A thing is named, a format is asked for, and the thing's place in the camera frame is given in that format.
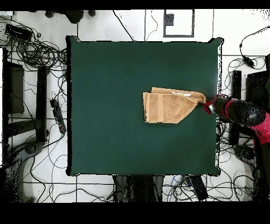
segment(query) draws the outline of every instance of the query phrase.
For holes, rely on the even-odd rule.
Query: black cable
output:
[[[26,106],[26,109],[27,109],[27,111],[28,111],[28,113],[29,113],[29,115],[30,115],[30,117],[31,117],[31,119],[32,119],[32,121],[33,121],[33,123],[34,123],[35,130],[36,130],[36,122],[35,122],[35,120],[34,120],[32,114],[30,113],[29,108],[28,108],[28,106],[26,105],[26,103],[25,103],[20,97],[16,96],[16,95],[13,94],[13,93],[11,93],[11,94],[12,94],[14,97],[16,97],[17,99],[21,100],[21,101],[23,102],[23,104]]]
[[[114,15],[116,16],[116,18],[118,19],[118,21],[121,23],[121,25],[123,26],[124,30],[126,31],[126,33],[129,35],[130,39],[132,41],[134,41],[134,39],[131,37],[131,35],[129,34],[129,32],[127,31],[127,29],[124,27],[123,23],[121,22],[121,20],[119,19],[119,17],[116,15],[115,11],[113,10]]]
[[[58,142],[55,144],[55,146],[53,147],[53,149],[51,150],[51,152],[52,152],[52,151],[54,150],[54,148],[57,146]],[[41,196],[43,195],[43,193],[44,193],[45,190],[46,190],[46,185],[45,185],[44,183],[42,183],[42,184],[45,186],[45,188],[44,188],[44,191],[42,192],[42,194],[40,195],[40,198],[41,198]]]
[[[249,178],[251,181],[253,181],[253,179],[251,179],[249,176],[247,176],[247,175],[239,175],[239,176],[237,176],[237,177],[235,177],[234,178],[234,181],[233,181],[233,186],[234,186],[234,192],[235,192],[235,196],[236,196],[236,198],[238,199],[238,201],[241,201],[240,200],[240,198],[238,197],[238,193],[236,192],[236,187],[235,187],[235,181],[238,179],[238,178],[240,178],[241,176],[244,176],[244,177],[246,177],[246,178]]]
[[[25,66],[28,68],[29,71],[34,70],[30,69],[27,65],[33,68],[38,68],[39,66],[46,66],[50,68],[50,70],[54,70],[53,68],[61,67],[61,64],[66,66],[66,49],[60,50],[56,44],[51,43],[49,41],[41,42],[36,38],[34,34],[35,29],[25,26],[14,20],[10,21],[19,24],[17,25],[17,27],[22,27],[24,29],[33,32],[32,35],[33,41],[20,40],[12,36],[9,36],[7,41],[0,40],[6,43],[5,47],[8,46],[12,47],[9,56],[13,52],[13,49],[15,48],[15,52],[18,54],[20,58],[16,60],[24,62]]]
[[[55,141],[55,142],[53,142],[53,143],[50,143],[49,145],[52,145],[52,144],[54,144],[54,143],[60,141],[63,137],[64,137],[64,135],[62,135],[57,141]],[[40,165],[47,157],[48,157],[48,155],[47,155],[43,160],[41,160],[37,166],[39,166],[39,165]]]
[[[252,34],[249,34],[248,36],[246,36],[246,37],[244,37],[244,38],[242,39],[242,41],[241,41],[241,43],[240,43],[240,45],[239,45],[239,48],[240,48],[240,53],[241,53],[241,55],[242,55],[243,57],[244,57],[244,55],[242,54],[242,50],[241,50],[241,48],[242,48],[242,46],[243,46],[243,41],[244,41],[247,37],[249,37],[249,36],[251,36],[251,35],[255,35],[255,34],[259,33],[259,32],[262,32],[262,31],[264,31],[264,30],[266,30],[266,29],[268,29],[268,28],[270,28],[270,26],[266,26],[266,27],[264,27],[264,28],[262,28],[262,29],[260,29],[260,30],[258,30],[258,31],[256,31],[256,32],[252,33]]]
[[[158,29],[158,23],[157,23],[157,21],[153,18],[152,12],[153,12],[153,10],[151,10],[151,17],[152,17],[152,19],[153,19],[153,20],[156,22],[156,24],[157,24],[156,29],[152,31],[152,32],[155,32],[155,31],[157,31],[157,29]]]
[[[27,140],[29,139],[29,138],[31,138],[32,136],[34,136],[36,133],[34,133],[33,135],[30,135],[25,141],[24,141],[24,143],[26,143],[27,142]]]
[[[55,165],[55,163],[57,162],[57,160],[61,157],[61,156],[68,156],[68,155],[60,155],[60,156],[58,156],[58,158],[55,160],[55,162],[53,163],[52,161],[52,163],[53,163],[53,169],[54,169],[54,167],[56,166]],[[67,166],[66,167],[58,167],[58,166],[56,166],[57,168],[60,168],[60,169],[64,169],[64,168],[67,168]],[[52,190],[52,192],[50,193],[52,196],[50,196],[51,197],[51,199],[52,199],[52,202],[53,202],[53,190]]]
[[[262,60],[264,61],[263,66],[261,66],[260,68],[255,68],[255,67],[258,65],[257,59],[262,59]],[[259,70],[259,69],[262,69],[262,68],[264,67],[264,65],[265,65],[265,59],[264,59],[263,57],[256,57],[256,58],[253,58],[252,61],[253,61],[253,60],[256,62],[256,65],[254,66],[253,69]],[[236,65],[236,66],[231,66],[231,64],[232,64],[233,62],[235,62],[235,61],[239,62],[239,64]],[[225,81],[224,81],[225,88],[222,89],[221,91],[225,91],[225,90],[231,91],[231,89],[229,88],[230,83],[231,83],[231,76],[230,76],[230,74],[231,74],[233,71],[235,71],[236,69],[238,69],[240,66],[244,65],[244,64],[245,64],[245,62],[244,62],[244,59],[242,59],[242,58],[234,59],[234,60],[232,60],[232,61],[229,63],[229,65],[228,65],[228,74],[227,74],[227,76],[226,76],[226,78],[225,78]]]
[[[56,159],[56,161],[53,163],[53,161],[51,160],[51,157],[50,157],[50,153],[51,153],[52,151],[49,152],[49,144],[47,145],[47,147],[48,147],[48,157],[49,157],[51,163],[53,164],[53,166],[54,166],[54,167],[57,167],[57,168],[59,168],[59,169],[65,169],[66,167],[58,167],[58,166],[55,165],[55,163],[56,163],[56,161],[58,160],[58,158],[59,158],[60,156],[62,156],[62,155],[65,155],[65,154],[60,155],[60,156]]]
[[[59,196],[61,196],[61,195],[66,195],[66,194],[71,194],[71,193],[74,193],[74,192],[76,192],[76,191],[78,191],[78,190],[83,191],[83,192],[85,192],[86,194],[88,194],[88,195],[90,195],[90,196],[92,196],[92,197],[95,197],[95,198],[99,199],[100,201],[108,202],[108,201],[106,200],[105,197],[99,197],[99,196],[96,196],[96,195],[94,195],[94,194],[88,193],[85,189],[78,188],[77,190],[74,190],[74,191],[71,191],[71,192],[68,192],[68,193],[61,193],[61,194],[58,194],[57,197],[53,200],[53,203],[55,203],[55,201],[57,200],[57,198],[58,198]]]
[[[44,201],[46,201],[47,198],[51,196],[51,193],[52,193],[52,192],[50,191],[50,189],[51,189],[51,186],[50,186],[50,188],[49,188],[49,194],[48,194],[48,196],[47,196],[41,203],[43,203]]]
[[[42,194],[40,195],[40,197],[38,198],[38,200],[37,200],[37,202],[36,202],[36,203],[38,203],[38,202],[40,201],[41,196],[44,194],[44,192],[45,192],[45,190],[46,190],[46,185],[45,185],[43,182],[41,182],[40,180],[38,180],[37,178],[34,177],[34,175],[33,175],[33,173],[32,173],[32,168],[33,168],[33,166],[34,166],[34,163],[35,163],[35,156],[34,156],[34,160],[33,160],[32,166],[31,166],[31,168],[30,168],[31,176],[32,176],[32,178],[34,178],[37,182],[43,184],[43,186],[44,186],[44,190],[43,190]]]
[[[3,143],[3,142],[0,142],[0,143],[3,144],[3,145],[6,145],[7,147],[9,147],[9,144]]]

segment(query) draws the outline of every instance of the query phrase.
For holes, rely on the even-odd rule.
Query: green table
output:
[[[67,173],[217,174],[216,116],[198,105],[179,124],[147,124],[142,93],[161,87],[215,96],[221,39],[66,40],[71,63],[67,132],[72,133]]]

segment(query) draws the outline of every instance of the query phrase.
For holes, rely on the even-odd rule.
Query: cable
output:
[[[32,176],[32,178],[34,178],[37,182],[41,183],[41,184],[44,186],[44,190],[43,190],[42,194],[40,195],[40,197],[38,198],[38,200],[37,200],[37,202],[36,202],[36,203],[38,203],[38,202],[40,201],[41,196],[44,194],[44,192],[45,192],[45,190],[46,190],[46,185],[45,185],[43,182],[41,182],[40,180],[38,180],[37,178],[34,177],[34,175],[33,175],[33,173],[32,173],[32,168],[33,168],[33,166],[34,166],[34,163],[35,163],[35,156],[34,156],[34,160],[33,160],[32,166],[31,166],[31,168],[30,168],[31,176]]]
[[[57,141],[55,141],[55,142],[53,142],[53,143],[50,143],[49,145],[52,145],[52,144],[54,144],[54,143],[60,141],[63,137],[64,137],[64,135],[62,135]],[[41,160],[37,166],[39,166],[39,165],[40,165],[47,157],[48,157],[48,155],[47,155],[43,160]]]
[[[66,195],[66,194],[71,194],[71,193],[74,193],[74,192],[76,192],[76,191],[78,191],[78,190],[83,191],[83,192],[85,192],[86,194],[88,194],[88,195],[90,195],[90,196],[92,196],[92,197],[95,197],[95,198],[99,199],[100,201],[108,202],[108,201],[106,200],[105,197],[99,197],[99,196],[96,196],[96,195],[94,195],[94,194],[88,193],[85,189],[78,188],[77,190],[74,190],[74,191],[71,191],[71,192],[68,192],[68,193],[61,193],[61,194],[58,194],[57,197],[53,200],[53,203],[55,203],[55,201],[57,200],[57,198],[58,198],[59,196],[61,196],[61,195]]]
[[[258,65],[257,59],[262,59],[262,60],[264,61],[263,66],[261,66],[260,68],[255,68],[255,67]],[[236,65],[236,66],[231,66],[231,64],[232,64],[233,62],[235,62],[235,61],[237,61],[239,64]],[[253,58],[252,61],[255,61],[255,62],[256,62],[256,65],[253,67],[253,69],[256,69],[256,70],[262,69],[262,68],[264,67],[264,65],[265,65],[265,59],[264,59],[263,57],[256,57],[256,58]],[[231,76],[230,76],[230,74],[231,74],[233,71],[235,71],[236,69],[238,69],[240,66],[244,65],[244,64],[246,64],[246,63],[244,62],[244,59],[242,59],[242,58],[234,59],[234,60],[232,60],[232,61],[229,63],[229,65],[228,65],[228,74],[227,74],[227,76],[226,76],[226,78],[225,78],[225,81],[224,81],[225,89],[222,89],[221,92],[223,92],[223,91],[225,91],[225,90],[229,90],[229,91],[231,92],[231,89],[229,88],[230,83],[231,83]]]
[[[3,145],[6,145],[7,147],[9,147],[9,144],[3,143],[3,142],[0,142],[0,143],[3,144]]]
[[[121,20],[119,19],[119,17],[116,15],[115,11],[113,10],[114,15],[116,16],[116,18],[118,19],[118,21],[121,23],[121,25],[123,26],[124,30],[126,31],[126,33],[129,35],[130,39],[132,41],[134,41],[134,39],[131,37],[131,35],[129,34],[129,32],[127,31],[127,29],[124,27],[123,23],[121,22]]]
[[[35,134],[36,134],[36,133],[34,133],[33,135],[29,136],[29,137],[24,141],[24,143],[26,143],[27,140],[28,140],[29,138],[31,138],[32,136],[34,136]]]
[[[56,166],[55,165],[55,163],[57,162],[57,160],[61,157],[61,156],[68,156],[68,155],[60,155],[60,156],[58,156],[58,158],[55,160],[55,162],[53,163],[53,169],[54,169],[54,167]],[[51,192],[51,199],[52,199],[52,202],[53,202],[53,190],[52,190],[52,192]]]
[[[236,187],[235,187],[235,181],[238,179],[238,178],[240,178],[241,176],[244,176],[244,177],[246,177],[246,178],[249,178],[251,181],[253,181],[253,179],[251,179],[249,176],[247,176],[247,175],[239,175],[239,176],[237,176],[237,177],[235,177],[234,178],[234,181],[233,181],[233,186],[234,186],[234,192],[235,192],[235,196],[236,196],[236,198],[238,199],[238,201],[241,201],[240,200],[240,198],[238,197],[238,193],[236,192]]]
[[[152,19],[153,19],[153,20],[156,22],[156,24],[157,24],[156,29],[152,31],[152,32],[155,32],[155,31],[157,31],[157,29],[158,29],[158,23],[157,23],[157,21],[153,18],[153,16],[152,16],[152,11],[153,11],[153,10],[151,10],[151,17],[152,17]]]
[[[270,28],[270,26],[266,26],[266,27],[264,27],[264,28],[262,28],[262,29],[260,29],[260,30],[258,30],[258,31],[256,31],[256,32],[252,33],[252,34],[249,34],[248,36],[246,36],[246,37],[244,37],[244,38],[242,39],[241,44],[239,45],[239,48],[240,48],[240,53],[241,53],[241,55],[242,55],[243,57],[244,57],[244,55],[242,54],[242,50],[241,50],[241,48],[242,48],[242,46],[243,46],[243,41],[244,41],[247,37],[249,37],[249,36],[251,36],[251,35],[255,35],[255,34],[259,33],[259,32],[262,32],[262,31],[264,31],[264,30],[266,30],[266,29],[268,29],[268,28]]]
[[[56,44],[49,41],[41,42],[36,38],[36,35],[34,34],[34,31],[36,32],[36,34],[38,34],[35,29],[25,26],[14,20],[7,20],[12,21],[15,24],[19,24],[16,25],[17,27],[22,27],[33,33],[33,41],[20,40],[12,36],[9,36],[8,40],[0,40],[5,43],[5,45],[2,46],[12,47],[9,56],[12,52],[16,52],[20,59],[15,60],[18,62],[24,62],[25,66],[29,71],[36,70],[30,69],[28,66],[31,66],[33,68],[38,68],[39,66],[46,66],[50,68],[51,71],[55,70],[55,68],[62,67],[62,65],[66,67],[66,49],[60,50]]]

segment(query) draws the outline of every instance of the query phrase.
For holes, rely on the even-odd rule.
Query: grid line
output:
[[[238,56],[238,57],[242,57],[241,54],[219,54],[219,56]],[[266,55],[245,55],[245,54],[243,54],[243,56],[247,56],[247,57],[266,57]]]
[[[78,176],[76,176],[76,202],[78,201]]]
[[[31,117],[13,117],[13,119],[32,119],[32,118]],[[55,120],[55,118],[46,118],[46,120]]]
[[[39,182],[32,182],[32,181],[23,181],[23,183],[29,184],[42,184]],[[113,185],[113,183],[61,183],[61,182],[43,182],[44,184],[63,184],[63,185]]]
[[[13,123],[13,114],[11,114],[11,124]],[[13,136],[11,136],[11,147],[13,148]]]
[[[214,38],[214,18],[215,18],[215,9],[213,9],[212,38]]]

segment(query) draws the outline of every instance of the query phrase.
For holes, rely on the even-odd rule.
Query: folded towel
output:
[[[199,102],[206,103],[206,97],[200,92],[176,89],[152,87],[151,93],[143,92],[142,96],[146,123],[177,124],[192,112]]]

